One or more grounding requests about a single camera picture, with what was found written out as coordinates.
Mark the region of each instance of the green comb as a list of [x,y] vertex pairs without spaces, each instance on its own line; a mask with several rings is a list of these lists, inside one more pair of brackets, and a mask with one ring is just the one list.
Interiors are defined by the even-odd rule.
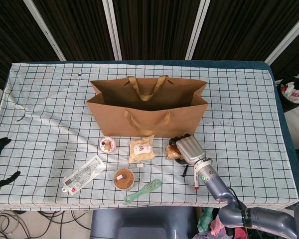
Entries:
[[146,194],[146,193],[150,193],[152,191],[154,191],[155,189],[159,188],[161,186],[161,181],[156,178],[153,181],[145,184],[141,190],[139,190],[136,193],[133,193],[131,195],[127,195],[126,197],[124,197],[124,202],[126,204],[130,204],[132,201],[134,201],[136,198],[138,198],[139,196]]

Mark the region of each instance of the plastic container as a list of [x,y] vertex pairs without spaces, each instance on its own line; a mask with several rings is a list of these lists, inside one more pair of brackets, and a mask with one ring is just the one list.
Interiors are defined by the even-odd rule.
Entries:
[[105,137],[100,141],[100,148],[104,153],[112,153],[116,149],[116,143],[111,137]]
[[128,168],[120,168],[114,173],[113,183],[119,190],[130,190],[134,186],[134,173]]

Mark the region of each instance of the brown paper bag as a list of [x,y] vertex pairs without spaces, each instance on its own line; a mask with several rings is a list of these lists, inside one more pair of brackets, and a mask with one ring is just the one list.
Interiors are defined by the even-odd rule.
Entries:
[[98,94],[87,104],[107,136],[193,134],[208,105],[200,96],[207,83],[200,80],[128,77],[91,84]]

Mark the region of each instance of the packaged item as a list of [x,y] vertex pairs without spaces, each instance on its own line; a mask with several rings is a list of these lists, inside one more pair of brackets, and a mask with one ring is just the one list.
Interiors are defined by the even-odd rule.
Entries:
[[176,145],[168,145],[166,147],[166,158],[167,159],[180,159],[183,160],[183,155],[179,152]]
[[111,137],[105,137],[100,141],[100,148],[102,152],[112,153],[116,149],[116,143]]
[[71,195],[76,194],[105,169],[105,164],[98,155],[95,155],[80,168],[74,170],[69,176],[63,178],[62,182],[64,186],[62,191],[64,193],[69,192]]
[[154,135],[139,140],[131,140],[129,163],[138,163],[143,160],[150,160],[156,156],[153,152]]
[[128,168],[121,168],[114,173],[113,183],[117,189],[130,190],[134,186],[134,174]]

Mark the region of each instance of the label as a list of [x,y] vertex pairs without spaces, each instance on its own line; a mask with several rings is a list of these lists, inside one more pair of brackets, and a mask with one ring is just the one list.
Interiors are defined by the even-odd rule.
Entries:
[[150,153],[151,148],[149,143],[144,143],[144,144],[136,144],[134,146],[134,154],[139,155],[142,153]]
[[119,175],[119,176],[116,177],[117,180],[120,180],[121,178],[123,178],[122,175]]
[[66,185],[66,186],[69,186],[70,183],[72,183],[72,180],[71,180],[71,179],[69,179],[68,181],[66,181],[66,182],[65,182],[65,185]]
[[252,222],[251,222],[251,209],[250,208],[244,208],[241,210],[241,217],[243,221],[243,226],[245,228],[251,228]]

